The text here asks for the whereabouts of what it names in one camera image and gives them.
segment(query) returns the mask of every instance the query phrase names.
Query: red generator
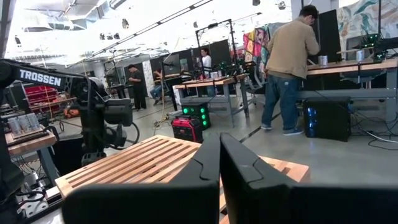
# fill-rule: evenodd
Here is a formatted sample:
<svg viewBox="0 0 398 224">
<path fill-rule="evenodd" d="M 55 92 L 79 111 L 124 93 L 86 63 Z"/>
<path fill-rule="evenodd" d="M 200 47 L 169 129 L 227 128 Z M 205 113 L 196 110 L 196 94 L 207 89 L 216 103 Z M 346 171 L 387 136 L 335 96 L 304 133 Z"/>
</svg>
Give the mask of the red generator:
<svg viewBox="0 0 398 224">
<path fill-rule="evenodd" d="M 176 116 L 172 121 L 174 137 L 186 141 L 197 143 L 203 142 L 203 128 L 198 119 L 192 119 L 191 116 Z"/>
</svg>

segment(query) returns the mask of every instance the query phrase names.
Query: black computer tower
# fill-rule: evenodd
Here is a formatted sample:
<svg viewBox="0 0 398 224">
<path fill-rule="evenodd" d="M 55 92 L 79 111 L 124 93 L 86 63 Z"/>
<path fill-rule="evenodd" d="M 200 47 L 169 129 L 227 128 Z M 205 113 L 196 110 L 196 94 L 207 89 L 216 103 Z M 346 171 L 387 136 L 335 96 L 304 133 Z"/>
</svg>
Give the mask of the black computer tower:
<svg viewBox="0 0 398 224">
<path fill-rule="evenodd" d="M 306 99 L 303 102 L 305 135 L 347 142 L 351 135 L 348 105 L 349 97 Z"/>
</svg>

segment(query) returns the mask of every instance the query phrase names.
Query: beige jacket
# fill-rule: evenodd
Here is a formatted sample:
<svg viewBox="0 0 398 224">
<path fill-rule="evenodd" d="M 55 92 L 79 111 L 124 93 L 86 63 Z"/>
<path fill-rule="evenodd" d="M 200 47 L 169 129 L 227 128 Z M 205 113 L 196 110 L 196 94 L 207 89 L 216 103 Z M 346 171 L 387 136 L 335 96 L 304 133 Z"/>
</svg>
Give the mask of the beige jacket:
<svg viewBox="0 0 398 224">
<path fill-rule="evenodd" d="M 319 45 L 312 27 L 298 18 L 278 28 L 267 49 L 271 53 L 268 70 L 306 78 L 308 54 L 316 55 Z"/>
</svg>

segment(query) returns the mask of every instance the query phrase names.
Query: white shirt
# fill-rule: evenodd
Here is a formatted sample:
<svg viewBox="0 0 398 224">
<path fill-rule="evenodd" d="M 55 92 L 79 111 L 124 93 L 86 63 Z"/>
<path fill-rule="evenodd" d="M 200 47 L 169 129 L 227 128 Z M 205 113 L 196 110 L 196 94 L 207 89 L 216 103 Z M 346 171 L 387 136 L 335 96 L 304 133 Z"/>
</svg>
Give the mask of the white shirt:
<svg viewBox="0 0 398 224">
<path fill-rule="evenodd" d="M 209 70 L 211 68 L 211 57 L 209 55 L 206 55 L 201 58 L 203 62 L 203 66 L 205 71 Z"/>
</svg>

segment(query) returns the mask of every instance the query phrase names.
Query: workbench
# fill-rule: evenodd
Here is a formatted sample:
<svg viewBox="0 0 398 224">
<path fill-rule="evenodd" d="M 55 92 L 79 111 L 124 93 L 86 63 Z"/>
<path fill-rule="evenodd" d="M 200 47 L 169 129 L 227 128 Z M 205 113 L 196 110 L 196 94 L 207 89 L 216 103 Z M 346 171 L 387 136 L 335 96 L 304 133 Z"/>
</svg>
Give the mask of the workbench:
<svg viewBox="0 0 398 224">
<path fill-rule="evenodd" d="M 47 136 L 8 147 L 8 152 L 11 159 L 36 152 L 49 181 L 55 186 L 55 179 L 58 178 L 59 175 L 49 150 L 53 151 L 52 146 L 57 142 L 57 138 L 50 131 L 47 132 L 49 134 Z M 8 144 L 16 140 L 17 139 L 13 138 L 12 133 L 6 133 L 6 141 Z"/>
<path fill-rule="evenodd" d="M 327 66 L 319 65 L 308 66 L 308 76 L 327 75 L 332 73 L 352 73 L 361 71 L 386 71 L 387 86 L 386 88 L 370 88 L 370 89 L 350 89 L 350 90 L 318 90 L 318 91 L 300 91 L 299 99 L 307 98 L 331 98 L 349 96 L 352 100 L 386 100 L 386 121 L 396 119 L 397 113 L 397 81 L 398 81 L 398 58 L 387 59 L 382 63 L 373 63 L 373 59 L 366 59 L 358 65 L 355 60 L 344 61 L 339 63 L 328 63 Z"/>
<path fill-rule="evenodd" d="M 233 108 L 231 104 L 231 97 L 229 95 L 229 84 L 235 83 L 235 78 L 208 78 L 204 80 L 192 80 L 183 82 L 181 85 L 175 85 L 174 87 L 178 89 L 180 93 L 180 102 L 184 103 L 226 103 L 226 112 L 220 113 L 220 115 L 227 115 L 231 118 L 232 128 L 235 126 L 234 123 L 234 115 L 237 113 L 244 111 L 246 117 L 249 117 L 249 105 L 252 103 L 252 100 L 248 101 L 248 96 L 246 94 L 246 84 L 244 79 L 247 77 L 247 74 L 237 75 L 236 79 L 241 81 L 241 94 L 243 106 L 239 108 Z M 187 88 L 195 88 L 195 87 L 203 87 L 203 86 L 217 86 L 222 85 L 224 90 L 223 96 L 214 96 L 214 97 L 192 97 L 192 98 L 184 98 L 183 90 Z"/>
<path fill-rule="evenodd" d="M 62 197 L 66 197 L 74 189 L 88 184 L 167 183 L 184 168 L 199 147 L 200 144 L 195 142 L 154 136 L 58 178 L 58 191 Z M 310 181 L 309 166 L 260 158 L 297 182 Z M 226 213 L 222 187 L 223 183 L 220 181 L 220 212 Z M 58 210 L 43 220 L 59 220 L 60 215 Z M 229 223 L 228 216 L 223 217 L 220 223 Z"/>
</svg>

